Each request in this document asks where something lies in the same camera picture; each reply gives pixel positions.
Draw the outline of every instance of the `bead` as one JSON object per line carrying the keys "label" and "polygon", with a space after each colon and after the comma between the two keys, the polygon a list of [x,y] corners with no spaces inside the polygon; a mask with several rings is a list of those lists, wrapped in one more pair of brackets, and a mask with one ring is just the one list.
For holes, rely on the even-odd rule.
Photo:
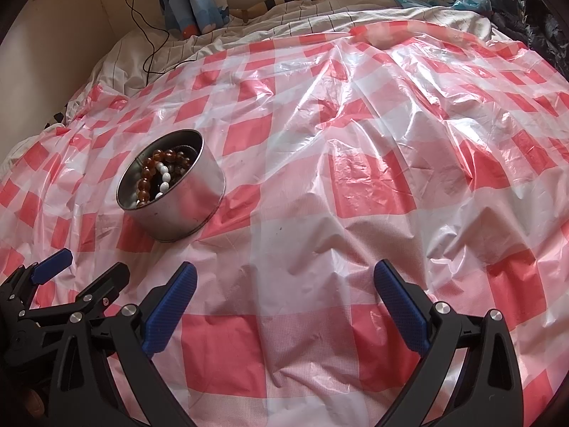
{"label": "bead", "polygon": [[143,166],[148,167],[152,170],[156,166],[156,161],[152,157],[149,157],[148,159],[144,160]]}
{"label": "bead", "polygon": [[174,151],[172,151],[172,149],[168,149],[164,153],[164,160],[168,163],[174,162],[176,160],[176,153]]}
{"label": "bead", "polygon": [[141,191],[148,191],[150,189],[150,180],[143,178],[138,182],[138,189]]}
{"label": "bead", "polygon": [[156,162],[162,162],[164,160],[164,151],[162,151],[161,149],[156,149],[156,151],[152,153],[152,158]]}
{"label": "bead", "polygon": [[152,177],[152,172],[148,167],[145,167],[142,169],[142,172],[140,172],[140,176],[146,178],[147,180],[150,180],[150,178]]}

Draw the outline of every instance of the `red and white plastic tablecloth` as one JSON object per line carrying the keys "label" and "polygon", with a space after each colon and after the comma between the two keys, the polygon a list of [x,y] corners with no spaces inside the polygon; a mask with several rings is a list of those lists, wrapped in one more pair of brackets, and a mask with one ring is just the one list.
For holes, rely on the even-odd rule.
{"label": "red and white plastic tablecloth", "polygon": [[[136,154],[182,128],[204,135],[227,195],[164,244],[115,193]],[[373,288],[388,258],[459,312],[503,312],[529,425],[569,368],[568,144],[569,85],[519,42],[421,21],[269,39],[133,98],[95,86],[2,181],[0,272],[70,249],[36,296],[49,306],[122,261],[116,312],[190,261],[197,292],[153,361],[198,426],[368,427],[418,360]]]}

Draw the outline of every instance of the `black cord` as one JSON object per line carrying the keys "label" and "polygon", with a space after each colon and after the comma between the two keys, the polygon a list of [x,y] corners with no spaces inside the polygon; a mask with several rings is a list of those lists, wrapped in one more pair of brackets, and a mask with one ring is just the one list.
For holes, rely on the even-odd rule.
{"label": "black cord", "polygon": [[[164,72],[154,72],[152,69],[152,64],[154,62],[154,56],[158,53],[158,51],[160,51],[162,48],[164,48],[164,45],[166,45],[167,41],[170,39],[170,33],[169,31],[166,31],[164,29],[161,29],[159,27],[154,27],[153,25],[149,24],[148,21],[144,18],[144,15],[134,9],[134,0],[132,0],[132,4],[129,4],[128,0],[124,0],[124,2],[126,3],[126,5],[130,8],[130,16],[133,18],[134,23],[137,25],[137,27],[142,31],[144,38],[146,38],[146,41],[148,41],[148,43],[150,43],[150,45],[152,46],[152,54],[150,54],[142,63],[142,70],[143,72],[146,73],[146,86],[148,86],[149,81],[150,81],[150,74],[154,74],[154,75],[164,75],[168,72],[170,72],[170,70],[174,70],[176,69],[178,66],[180,66],[181,64],[184,64],[185,62],[193,62],[195,61],[195,59],[186,59],[186,61],[180,61],[178,62],[172,69],[170,70],[165,70]],[[136,18],[134,17],[134,13],[138,14],[142,20],[144,21],[144,24],[146,24],[148,27],[155,29],[157,31],[161,31],[161,32],[165,32],[167,34],[166,39],[164,40],[164,42],[160,45],[160,47],[158,47],[158,49],[156,49],[156,46],[154,45],[154,43],[152,43],[152,41],[149,39],[148,35],[146,34],[146,32],[144,31],[144,29],[138,24],[138,21],[136,20]],[[148,67],[148,69],[146,68],[146,63],[150,60],[150,65]]]}

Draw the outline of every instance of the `metal pin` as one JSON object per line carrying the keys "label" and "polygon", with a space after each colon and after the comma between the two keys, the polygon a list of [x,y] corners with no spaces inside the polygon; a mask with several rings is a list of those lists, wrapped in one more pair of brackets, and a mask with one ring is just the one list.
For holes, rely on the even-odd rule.
{"label": "metal pin", "polygon": [[446,302],[437,302],[435,304],[435,310],[442,315],[446,315],[450,312],[451,306]]}
{"label": "metal pin", "polygon": [[69,317],[69,321],[71,321],[72,323],[78,323],[79,321],[81,321],[81,319],[83,319],[83,313],[81,313],[80,311],[76,311]]}
{"label": "metal pin", "polygon": [[499,310],[490,310],[490,317],[494,321],[501,321],[503,318],[502,313]]}
{"label": "metal pin", "polygon": [[124,305],[124,307],[121,310],[121,313],[124,316],[132,316],[137,312],[137,306],[130,304],[130,305]]}

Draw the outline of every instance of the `beaded bracelet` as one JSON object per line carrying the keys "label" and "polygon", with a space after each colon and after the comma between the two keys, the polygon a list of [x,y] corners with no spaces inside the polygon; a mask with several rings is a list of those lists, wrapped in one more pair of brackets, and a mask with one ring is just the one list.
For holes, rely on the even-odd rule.
{"label": "beaded bracelet", "polygon": [[136,187],[137,206],[140,207],[150,202],[153,185],[158,189],[153,200],[163,196],[190,169],[191,165],[192,160],[187,157],[184,151],[156,149],[152,153],[152,157],[143,162],[140,179],[137,181]]}

